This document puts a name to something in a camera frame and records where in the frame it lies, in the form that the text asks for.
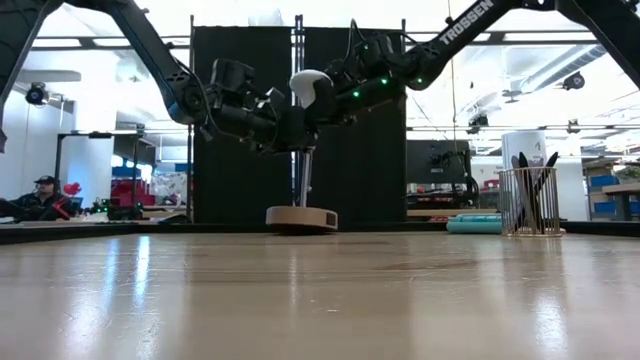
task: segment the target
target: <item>metal mesh cup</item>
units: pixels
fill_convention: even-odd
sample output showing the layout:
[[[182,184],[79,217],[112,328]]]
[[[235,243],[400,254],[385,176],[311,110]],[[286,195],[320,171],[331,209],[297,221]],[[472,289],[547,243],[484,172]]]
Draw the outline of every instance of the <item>metal mesh cup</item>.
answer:
[[[529,167],[499,175],[503,235],[562,236],[556,169]]]

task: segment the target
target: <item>person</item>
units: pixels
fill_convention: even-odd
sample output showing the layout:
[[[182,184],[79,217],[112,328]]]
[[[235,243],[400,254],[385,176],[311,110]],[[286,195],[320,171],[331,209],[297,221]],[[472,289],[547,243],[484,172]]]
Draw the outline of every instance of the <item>person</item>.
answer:
[[[56,204],[62,212],[73,216],[71,201],[63,201],[68,198],[60,193],[58,181],[53,176],[42,176],[34,183],[36,189],[33,192],[9,201],[26,210],[26,218],[21,220],[54,221],[64,218],[61,211],[54,207]]]

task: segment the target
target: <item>black cap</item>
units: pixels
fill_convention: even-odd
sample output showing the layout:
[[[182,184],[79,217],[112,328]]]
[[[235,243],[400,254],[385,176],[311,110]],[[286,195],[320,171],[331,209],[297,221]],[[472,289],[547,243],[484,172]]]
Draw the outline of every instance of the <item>black cap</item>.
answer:
[[[53,185],[56,183],[56,179],[53,176],[43,176],[40,179],[34,181],[34,183]]]

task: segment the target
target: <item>black partition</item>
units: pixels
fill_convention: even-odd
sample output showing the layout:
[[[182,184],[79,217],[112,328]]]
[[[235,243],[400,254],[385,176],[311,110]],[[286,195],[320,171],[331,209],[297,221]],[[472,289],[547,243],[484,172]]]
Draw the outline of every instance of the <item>black partition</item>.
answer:
[[[217,58],[243,62],[256,70],[254,85],[289,95],[291,33],[274,27],[196,27],[192,39],[196,74],[207,83]],[[265,211],[290,205],[291,157],[264,157],[238,139],[218,136],[194,141],[194,220],[196,223],[264,224]]]
[[[362,29],[365,36],[373,30]],[[306,28],[304,65],[324,70],[347,50],[348,29]],[[392,37],[399,49],[399,36]],[[348,128],[323,128],[312,170],[309,206],[336,211],[342,229],[405,221],[405,102],[361,114]]]

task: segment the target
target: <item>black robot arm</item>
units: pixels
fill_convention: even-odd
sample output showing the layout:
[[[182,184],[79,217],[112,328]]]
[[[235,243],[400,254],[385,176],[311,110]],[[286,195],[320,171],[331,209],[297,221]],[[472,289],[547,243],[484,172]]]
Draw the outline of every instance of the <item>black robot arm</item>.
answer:
[[[640,19],[638,0],[478,0],[431,41],[409,51],[393,49],[387,34],[365,38],[352,22],[355,45],[343,59],[334,60],[324,74],[311,71],[292,86],[320,123],[348,124],[358,112],[403,96],[403,87],[424,90],[440,76],[446,64],[478,35],[512,9],[557,10],[586,26],[609,51],[629,78],[640,87]]]
[[[0,0],[0,153],[4,152],[6,141],[1,132],[4,104],[44,20],[64,2],[107,13],[114,19],[147,66],[169,116],[177,123],[195,125],[207,136],[220,132],[247,140],[255,148],[271,152],[285,151],[303,141],[298,133],[298,138],[292,139],[292,131],[279,131],[279,118],[290,117],[291,109],[273,105],[279,98],[276,92],[259,94],[254,89],[253,96],[244,96],[242,101],[229,95],[240,90],[225,88],[229,79],[236,87],[247,84],[233,81],[250,83],[252,75],[246,76],[244,65],[218,64],[213,83],[203,86],[187,66],[171,55],[134,0]]]

